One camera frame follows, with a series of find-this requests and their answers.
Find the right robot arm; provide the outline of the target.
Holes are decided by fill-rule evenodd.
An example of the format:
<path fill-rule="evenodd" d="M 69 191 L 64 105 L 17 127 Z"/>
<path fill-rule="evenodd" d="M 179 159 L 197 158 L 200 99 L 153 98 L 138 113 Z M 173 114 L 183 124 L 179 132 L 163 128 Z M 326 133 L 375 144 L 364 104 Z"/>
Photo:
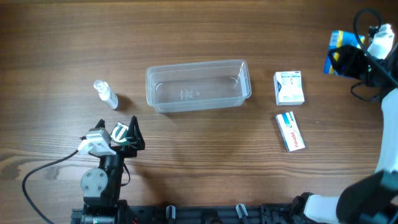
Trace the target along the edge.
<path fill-rule="evenodd" d="M 289 206 L 293 223 L 397 223 L 397 50 L 379 59 L 352 45 L 330 50 L 334 70 L 380 89 L 383 115 L 381 153 L 375 173 L 338 197 L 304 193 Z"/>

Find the white red Panadol box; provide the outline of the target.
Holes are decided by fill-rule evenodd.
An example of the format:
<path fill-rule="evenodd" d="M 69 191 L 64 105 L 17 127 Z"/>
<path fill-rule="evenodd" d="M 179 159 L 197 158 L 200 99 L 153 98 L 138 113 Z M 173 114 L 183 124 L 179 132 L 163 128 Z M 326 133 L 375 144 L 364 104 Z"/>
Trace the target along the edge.
<path fill-rule="evenodd" d="M 288 152 L 305 148 L 302 135 L 297 126 L 297 121 L 292 111 L 278 114 L 276 117 L 282 138 Z"/>

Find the blue yellow VapoDrops box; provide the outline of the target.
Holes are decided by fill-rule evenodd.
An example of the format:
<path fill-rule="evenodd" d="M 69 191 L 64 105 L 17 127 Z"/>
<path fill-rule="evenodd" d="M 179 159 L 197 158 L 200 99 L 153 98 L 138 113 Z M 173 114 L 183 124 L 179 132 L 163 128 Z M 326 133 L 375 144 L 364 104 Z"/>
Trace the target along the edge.
<path fill-rule="evenodd" d="M 337 55 L 334 55 L 334 50 L 338 47 L 342 47 L 344 45 L 353 45 L 362 50 L 356 37 L 353 33 L 342 31 L 342 30 L 334 30 L 331 33 L 328 52 L 326 55 L 325 64 L 323 67 L 323 73 L 330 75 L 338 75 L 334 71 L 334 58 L 338 58 Z"/>

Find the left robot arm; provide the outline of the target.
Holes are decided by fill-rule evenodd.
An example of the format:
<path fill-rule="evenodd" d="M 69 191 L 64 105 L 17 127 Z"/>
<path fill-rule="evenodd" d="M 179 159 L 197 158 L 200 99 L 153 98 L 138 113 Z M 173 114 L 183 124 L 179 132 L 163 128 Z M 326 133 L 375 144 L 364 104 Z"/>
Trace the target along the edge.
<path fill-rule="evenodd" d="M 127 145 L 112 146 L 111 140 L 102 119 L 95 128 L 90 129 L 86 136 L 81 138 L 78 152 L 97 157 L 99 166 L 85 172 L 81 178 L 84 206 L 82 210 L 72 211 L 72 223 L 127 224 L 139 222 L 127 201 L 119 198 L 121 187 L 124 186 L 122 176 L 124 172 L 128 171 L 124 160 L 136 157 L 138 151 L 145 149 L 137 117 L 131 118 L 127 128 Z"/>

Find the white medicine box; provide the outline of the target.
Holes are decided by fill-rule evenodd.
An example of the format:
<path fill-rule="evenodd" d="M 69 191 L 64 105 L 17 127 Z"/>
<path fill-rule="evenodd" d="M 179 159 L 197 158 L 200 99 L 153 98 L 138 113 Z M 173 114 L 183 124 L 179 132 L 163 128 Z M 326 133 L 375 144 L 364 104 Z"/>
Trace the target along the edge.
<path fill-rule="evenodd" d="M 305 101 L 300 71 L 276 72 L 274 88 L 277 106 L 301 105 Z"/>

